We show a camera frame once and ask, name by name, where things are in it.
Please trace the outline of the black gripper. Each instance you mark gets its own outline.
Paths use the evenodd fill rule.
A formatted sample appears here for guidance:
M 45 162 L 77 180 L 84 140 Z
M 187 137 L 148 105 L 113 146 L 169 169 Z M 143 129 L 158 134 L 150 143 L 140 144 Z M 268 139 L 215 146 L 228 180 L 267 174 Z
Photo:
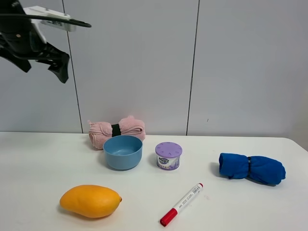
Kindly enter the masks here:
M 1 21 L 0 56 L 24 72 L 31 69 L 29 59 L 49 64 L 53 72 L 65 84 L 68 77 L 69 55 L 46 42 L 30 21 Z

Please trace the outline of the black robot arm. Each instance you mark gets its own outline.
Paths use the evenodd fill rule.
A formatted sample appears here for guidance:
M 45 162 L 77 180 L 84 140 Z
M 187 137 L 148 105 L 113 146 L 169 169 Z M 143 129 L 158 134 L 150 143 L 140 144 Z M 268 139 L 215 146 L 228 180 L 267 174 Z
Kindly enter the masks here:
M 18 0 L 0 2 L 0 56 L 26 73 L 30 60 L 48 64 L 62 83 L 68 80 L 70 56 L 45 41 Z

